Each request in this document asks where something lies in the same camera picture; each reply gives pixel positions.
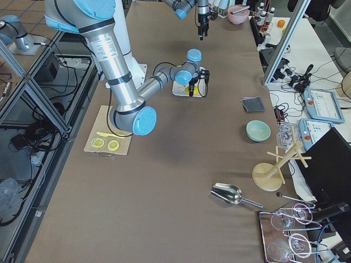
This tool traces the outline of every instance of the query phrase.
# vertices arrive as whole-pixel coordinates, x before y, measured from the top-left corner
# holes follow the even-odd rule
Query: wooden cutting board
[[[129,149],[129,144],[131,143],[131,139],[132,137],[125,137],[125,138],[116,138],[116,137],[103,137],[97,134],[97,132],[103,132],[103,133],[112,133],[109,128],[107,127],[106,124],[106,111],[108,110],[108,106],[104,106],[102,105],[100,107],[100,110],[98,112],[97,118],[94,122],[93,128],[90,132],[89,138],[86,142],[86,145],[84,147],[84,152],[94,152],[97,153],[100,156],[113,156],[113,155],[127,155],[128,153],[128,149]],[[110,122],[110,118],[109,118],[109,126],[111,128],[111,130],[117,134],[117,135],[129,135],[130,133],[126,132],[126,131],[121,131],[118,130],[116,127],[114,127],[112,125],[112,123]],[[100,148],[96,148],[92,146],[92,140],[94,138],[101,138],[104,140],[104,145]],[[112,140],[116,140],[120,143],[120,147],[116,150],[116,151],[110,151],[108,149],[108,144],[110,141]]]

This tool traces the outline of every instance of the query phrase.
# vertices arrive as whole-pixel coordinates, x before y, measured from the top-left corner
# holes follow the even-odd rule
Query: yellow knife
[[[113,133],[103,133],[102,131],[101,132],[97,131],[97,134],[102,136],[102,137],[116,137],[116,138],[121,138],[121,139],[125,138],[125,136],[118,136],[118,135],[115,135]]]

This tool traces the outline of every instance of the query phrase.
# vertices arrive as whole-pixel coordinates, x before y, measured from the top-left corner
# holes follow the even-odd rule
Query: light green bowl
[[[254,120],[246,125],[246,134],[253,141],[264,141],[270,137],[270,128],[264,122]]]

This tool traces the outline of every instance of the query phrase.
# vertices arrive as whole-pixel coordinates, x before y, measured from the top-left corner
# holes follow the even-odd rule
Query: pink bowl
[[[238,25],[238,24],[243,23],[248,18],[248,15],[250,14],[250,11],[248,9],[241,11],[239,13],[236,13],[234,15],[232,15],[230,13],[230,12],[237,11],[240,8],[242,8],[242,5],[234,5],[234,6],[228,8],[228,19],[234,25]]]

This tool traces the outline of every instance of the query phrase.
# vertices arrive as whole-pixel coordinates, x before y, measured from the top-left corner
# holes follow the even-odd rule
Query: brown table
[[[274,162],[278,131],[250,25],[218,18],[199,41],[194,13],[179,21],[163,3],[136,2],[127,16],[133,54],[149,65],[181,64],[188,49],[202,51],[210,70],[208,97],[179,98],[171,85],[148,101],[155,130],[134,136],[127,156],[83,152],[108,91],[97,88],[45,213],[27,263],[262,262],[256,208],[229,207],[210,195],[215,182],[235,184],[267,210],[286,200],[251,178],[260,162]],[[243,96],[261,96],[265,113],[245,113]],[[271,137],[251,141],[245,125],[268,123]],[[280,189],[295,192],[292,180]]]

